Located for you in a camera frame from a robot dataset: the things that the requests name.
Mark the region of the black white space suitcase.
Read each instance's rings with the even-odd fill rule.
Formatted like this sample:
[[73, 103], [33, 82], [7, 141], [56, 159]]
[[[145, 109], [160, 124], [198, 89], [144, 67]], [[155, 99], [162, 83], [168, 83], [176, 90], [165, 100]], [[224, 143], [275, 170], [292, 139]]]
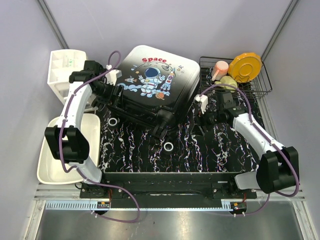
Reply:
[[200, 66], [188, 59], [147, 45], [138, 45], [118, 67], [122, 76], [123, 109], [110, 111], [149, 130], [171, 153], [178, 125], [192, 106], [200, 86]]

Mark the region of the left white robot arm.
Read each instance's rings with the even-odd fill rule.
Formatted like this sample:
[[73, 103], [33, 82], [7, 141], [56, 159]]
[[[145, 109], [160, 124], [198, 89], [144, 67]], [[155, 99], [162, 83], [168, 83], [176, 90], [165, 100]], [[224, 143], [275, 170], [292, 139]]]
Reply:
[[173, 102], [169, 105], [147, 106], [124, 95], [129, 86], [119, 82], [121, 70], [86, 60], [83, 70], [74, 71], [69, 76], [69, 93], [58, 121], [55, 126], [45, 129], [44, 136], [53, 158], [61, 162], [65, 173], [76, 170], [85, 183], [92, 184], [90, 192], [103, 198], [108, 193], [108, 186], [101, 181], [102, 171], [90, 158], [90, 144], [81, 132], [89, 97], [95, 95], [98, 104], [115, 114], [114, 120], [124, 118], [144, 126], [154, 138], [172, 144], [178, 124], [190, 110], [200, 85], [199, 74], [197, 64], [191, 76], [182, 80], [184, 86], [173, 94]]

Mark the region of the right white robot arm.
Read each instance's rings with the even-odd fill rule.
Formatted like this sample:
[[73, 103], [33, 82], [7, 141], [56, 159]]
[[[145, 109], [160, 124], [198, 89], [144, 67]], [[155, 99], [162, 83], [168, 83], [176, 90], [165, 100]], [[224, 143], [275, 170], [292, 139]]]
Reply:
[[218, 94], [214, 109], [210, 108], [209, 99], [204, 94], [196, 95], [193, 104], [198, 128], [202, 133], [218, 123], [229, 124], [248, 141], [259, 158], [256, 171], [239, 173], [227, 185], [230, 197], [239, 198], [247, 189], [261, 190], [265, 194], [281, 194], [283, 189], [299, 187], [297, 150], [272, 138], [247, 107], [234, 102], [230, 91]]

